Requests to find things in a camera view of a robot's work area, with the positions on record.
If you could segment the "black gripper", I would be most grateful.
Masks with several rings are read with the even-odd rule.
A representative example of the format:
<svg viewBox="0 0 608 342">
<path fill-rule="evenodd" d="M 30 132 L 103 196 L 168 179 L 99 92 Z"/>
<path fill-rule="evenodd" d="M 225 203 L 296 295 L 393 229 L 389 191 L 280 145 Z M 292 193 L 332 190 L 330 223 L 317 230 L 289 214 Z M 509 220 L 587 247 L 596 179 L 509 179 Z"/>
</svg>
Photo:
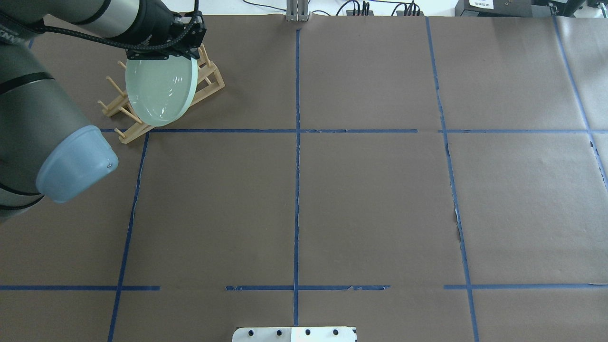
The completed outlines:
<svg viewBox="0 0 608 342">
<path fill-rule="evenodd" d="M 169 44 L 155 50 L 126 50 L 128 60 L 166 61 L 170 57 L 182 57 L 188 60 L 200 59 L 199 47 L 207 32 L 204 17 L 200 11 L 181 13 L 174 17 L 169 31 L 164 36 L 154 33 L 148 40 L 149 46 Z"/>
</svg>

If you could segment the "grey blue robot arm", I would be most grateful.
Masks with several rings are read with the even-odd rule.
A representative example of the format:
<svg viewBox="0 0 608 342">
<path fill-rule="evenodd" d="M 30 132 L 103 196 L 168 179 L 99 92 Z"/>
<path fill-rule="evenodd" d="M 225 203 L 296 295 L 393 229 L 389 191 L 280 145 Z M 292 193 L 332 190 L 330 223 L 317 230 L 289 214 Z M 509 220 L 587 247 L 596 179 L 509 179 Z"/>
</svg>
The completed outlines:
<svg viewBox="0 0 608 342">
<path fill-rule="evenodd" d="M 164 126 L 195 97 L 206 25 L 161 0 L 1 2 L 1 221 L 43 198 L 65 203 L 112 173 L 119 160 L 28 43 L 58 33 L 126 52 L 126 95 L 135 118 Z"/>
</svg>

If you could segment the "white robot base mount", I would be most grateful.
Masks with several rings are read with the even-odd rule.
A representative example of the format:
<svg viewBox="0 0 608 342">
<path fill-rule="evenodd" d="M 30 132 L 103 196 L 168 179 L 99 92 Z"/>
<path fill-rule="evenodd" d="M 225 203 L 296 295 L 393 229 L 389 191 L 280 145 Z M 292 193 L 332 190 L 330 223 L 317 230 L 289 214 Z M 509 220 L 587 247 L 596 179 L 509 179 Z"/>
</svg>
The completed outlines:
<svg viewBox="0 0 608 342">
<path fill-rule="evenodd" d="M 241 327 L 234 331 L 233 342 L 356 342 L 355 327 Z"/>
</svg>

